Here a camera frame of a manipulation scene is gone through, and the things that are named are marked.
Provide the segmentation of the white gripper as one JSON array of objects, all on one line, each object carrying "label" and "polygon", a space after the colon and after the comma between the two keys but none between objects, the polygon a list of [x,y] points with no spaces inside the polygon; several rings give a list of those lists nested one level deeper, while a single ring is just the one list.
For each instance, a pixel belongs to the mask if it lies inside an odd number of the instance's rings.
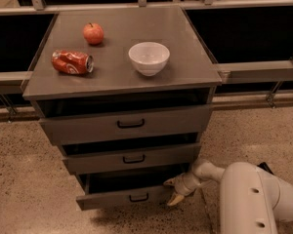
[{"label": "white gripper", "polygon": [[173,207],[181,203],[185,196],[188,196],[194,192],[200,185],[201,182],[198,177],[193,173],[183,173],[173,178],[169,178],[163,183],[164,186],[175,186],[175,191],[167,205]]}]

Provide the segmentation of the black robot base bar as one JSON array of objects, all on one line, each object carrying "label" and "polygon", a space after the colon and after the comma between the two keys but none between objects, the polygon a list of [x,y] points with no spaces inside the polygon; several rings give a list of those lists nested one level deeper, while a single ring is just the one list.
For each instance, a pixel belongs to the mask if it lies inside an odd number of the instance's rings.
[{"label": "black robot base bar", "polygon": [[272,172],[272,170],[270,169],[270,167],[268,166],[268,164],[266,162],[262,162],[258,165],[259,168],[265,170],[266,172],[270,173],[271,175],[274,175],[274,173]]}]

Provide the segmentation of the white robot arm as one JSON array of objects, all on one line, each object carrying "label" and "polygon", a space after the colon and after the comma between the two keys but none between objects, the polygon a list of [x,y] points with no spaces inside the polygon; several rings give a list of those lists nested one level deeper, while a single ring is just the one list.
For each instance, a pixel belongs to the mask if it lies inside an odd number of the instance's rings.
[{"label": "white robot arm", "polygon": [[167,179],[175,206],[209,181],[220,183],[221,234],[277,234],[278,222],[293,221],[293,185],[246,162],[220,168],[196,159],[185,173]]}]

